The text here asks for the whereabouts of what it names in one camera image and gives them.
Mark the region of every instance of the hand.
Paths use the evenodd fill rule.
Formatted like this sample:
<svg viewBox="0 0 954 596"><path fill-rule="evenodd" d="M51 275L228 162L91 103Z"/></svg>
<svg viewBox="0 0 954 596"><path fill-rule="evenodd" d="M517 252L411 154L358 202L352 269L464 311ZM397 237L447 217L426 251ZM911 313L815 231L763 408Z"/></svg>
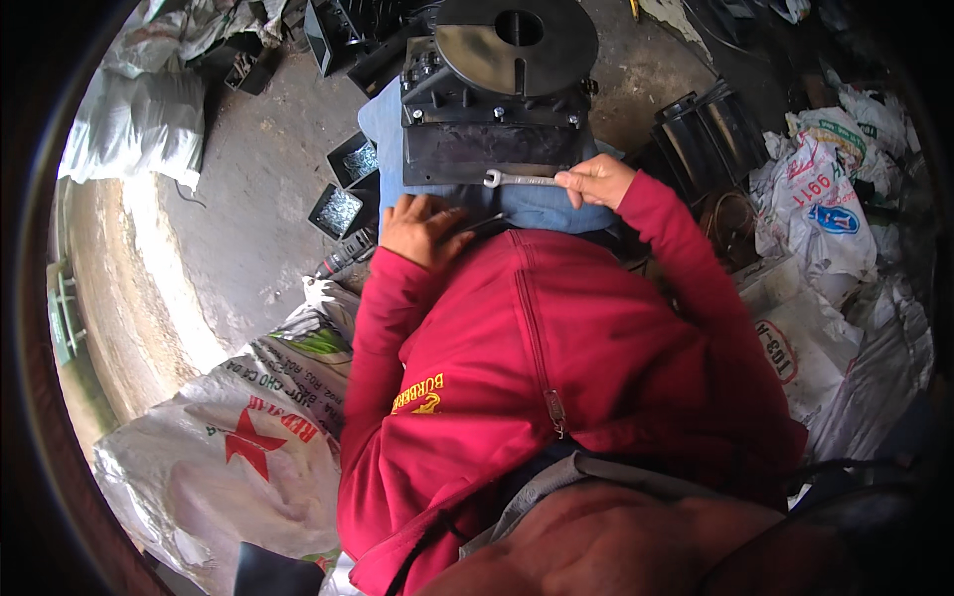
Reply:
<svg viewBox="0 0 954 596"><path fill-rule="evenodd" d="M473 232L463 232L438 245L466 214L462 208L448 209L438 196L401 195L394 207L384 209L378 244L428 271L440 271L474 238Z"/></svg>
<svg viewBox="0 0 954 596"><path fill-rule="evenodd" d="M569 172L558 172L556 183L567 189L573 209L584 202L616 211L636 172L615 157L600 154L578 163Z"/></svg>

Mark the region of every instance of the circular metal plate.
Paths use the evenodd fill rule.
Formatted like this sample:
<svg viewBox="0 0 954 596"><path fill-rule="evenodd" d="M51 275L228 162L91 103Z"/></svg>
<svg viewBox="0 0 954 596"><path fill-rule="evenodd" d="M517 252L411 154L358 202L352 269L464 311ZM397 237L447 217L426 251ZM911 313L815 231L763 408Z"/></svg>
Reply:
<svg viewBox="0 0 954 596"><path fill-rule="evenodd" d="M461 78L505 95L539 97L579 82L599 40L576 0L446 0L437 48Z"/></svg>

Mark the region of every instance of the tray of screws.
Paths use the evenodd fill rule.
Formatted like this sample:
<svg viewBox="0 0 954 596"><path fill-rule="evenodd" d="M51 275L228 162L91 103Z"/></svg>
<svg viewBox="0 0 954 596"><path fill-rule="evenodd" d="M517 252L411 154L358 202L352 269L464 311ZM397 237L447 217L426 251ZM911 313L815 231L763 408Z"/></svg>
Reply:
<svg viewBox="0 0 954 596"><path fill-rule="evenodd" d="M329 184L315 203L315 208L311 210L308 221L331 240L338 242L351 231L364 207L360 194L343 191L334 184Z"/></svg>
<svg viewBox="0 0 954 596"><path fill-rule="evenodd" d="M328 154L328 165L343 188L378 169L378 150L363 133L357 133Z"/></svg>

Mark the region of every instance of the zipper pull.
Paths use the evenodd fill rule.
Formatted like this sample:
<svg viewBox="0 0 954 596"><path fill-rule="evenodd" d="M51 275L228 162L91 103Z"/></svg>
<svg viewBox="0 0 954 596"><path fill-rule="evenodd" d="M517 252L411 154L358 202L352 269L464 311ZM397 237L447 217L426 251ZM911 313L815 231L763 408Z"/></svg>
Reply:
<svg viewBox="0 0 954 596"><path fill-rule="evenodd" d="M550 412L550 420L553 421L553 430L560 439L563 439L566 435L567 412L563 409L560 394L556 392L556 389L548 389L543 392L543 397L547 400L547 410Z"/></svg>

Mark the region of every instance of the concrete floor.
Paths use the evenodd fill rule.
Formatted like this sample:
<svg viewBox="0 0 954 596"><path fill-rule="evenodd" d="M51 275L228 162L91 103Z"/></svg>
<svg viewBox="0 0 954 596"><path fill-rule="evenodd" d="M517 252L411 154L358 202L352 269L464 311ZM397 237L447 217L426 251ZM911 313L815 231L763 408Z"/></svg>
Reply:
<svg viewBox="0 0 954 596"><path fill-rule="evenodd" d="M715 77L702 51L645 16L634 22L628 3L581 4L600 36L594 133L632 151L648 140L656 111ZM154 189L135 189L142 197L115 181L77 190L77 292L120 422L169 399L302 302L301 276L332 248L307 221L335 182L325 155L358 130L366 101L347 68L321 78L310 53L288 55L261 95L227 93L195 194L206 208L182 200L163 176Z"/></svg>

